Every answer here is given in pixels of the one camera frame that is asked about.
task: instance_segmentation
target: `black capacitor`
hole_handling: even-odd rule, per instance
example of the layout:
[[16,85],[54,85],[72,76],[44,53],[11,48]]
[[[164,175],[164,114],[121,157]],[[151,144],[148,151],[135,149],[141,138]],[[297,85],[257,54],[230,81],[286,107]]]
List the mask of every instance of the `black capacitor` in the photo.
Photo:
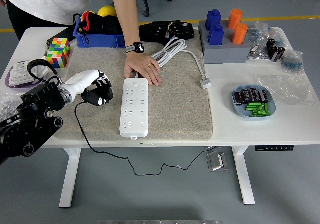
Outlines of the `black capacitor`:
[[253,98],[252,101],[253,102],[260,102],[261,99],[260,99],[258,90],[256,88],[254,88],[254,87],[251,87],[250,90],[251,90],[252,98]]
[[242,89],[241,90],[241,94],[242,94],[242,98],[244,100],[245,103],[249,103],[252,102],[252,94],[251,91],[249,89]]
[[279,59],[284,55],[286,49],[284,47],[278,47]]
[[261,103],[267,103],[269,101],[267,92],[265,90],[260,90],[259,91]]
[[278,48],[275,45],[271,45],[270,48],[268,49],[269,52],[269,57],[272,62],[276,62],[276,57],[278,55]]
[[276,43],[275,39],[268,39],[268,42],[266,43],[267,48],[269,49],[270,46],[274,45]]
[[234,93],[235,98],[235,105],[242,105],[244,100],[242,98],[241,92],[237,91]]

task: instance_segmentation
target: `blue plastic basket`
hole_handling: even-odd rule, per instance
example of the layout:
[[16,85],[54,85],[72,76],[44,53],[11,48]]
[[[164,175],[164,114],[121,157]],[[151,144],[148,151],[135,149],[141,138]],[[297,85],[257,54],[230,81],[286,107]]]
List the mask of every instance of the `blue plastic basket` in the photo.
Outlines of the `blue plastic basket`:
[[87,47],[115,47],[115,48],[125,48],[125,37],[124,35],[105,35],[105,34],[86,34],[88,40],[85,39],[84,34],[77,32],[79,23],[81,22],[81,16],[79,16],[76,22],[75,29],[73,31],[78,41],[79,48]]

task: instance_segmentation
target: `metal bracket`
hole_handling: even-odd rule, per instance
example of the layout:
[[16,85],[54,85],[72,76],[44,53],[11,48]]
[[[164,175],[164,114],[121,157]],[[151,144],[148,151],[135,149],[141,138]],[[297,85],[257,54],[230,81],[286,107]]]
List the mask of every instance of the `metal bracket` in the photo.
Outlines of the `metal bracket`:
[[228,170],[226,156],[223,152],[213,151],[206,155],[209,171]]

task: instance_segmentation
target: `desk control panel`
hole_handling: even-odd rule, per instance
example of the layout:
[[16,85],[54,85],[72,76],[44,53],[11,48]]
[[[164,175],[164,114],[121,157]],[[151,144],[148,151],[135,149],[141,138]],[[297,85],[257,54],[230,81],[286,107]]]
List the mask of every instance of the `desk control panel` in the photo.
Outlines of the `desk control panel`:
[[256,151],[286,151],[294,150],[294,145],[256,145]]

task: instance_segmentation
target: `table leg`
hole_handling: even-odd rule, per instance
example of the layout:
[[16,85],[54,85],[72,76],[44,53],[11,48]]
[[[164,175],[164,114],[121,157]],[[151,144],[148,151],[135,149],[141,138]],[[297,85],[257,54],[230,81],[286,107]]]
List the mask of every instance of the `table leg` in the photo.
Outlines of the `table leg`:
[[69,155],[69,162],[64,178],[64,186],[62,189],[59,208],[70,208],[72,196],[74,194],[74,185],[76,182],[76,174],[80,160],[81,148],[64,148]]
[[247,165],[245,164],[244,153],[249,146],[233,146],[233,156],[239,178],[240,189],[244,204],[255,204],[254,193],[251,188]]

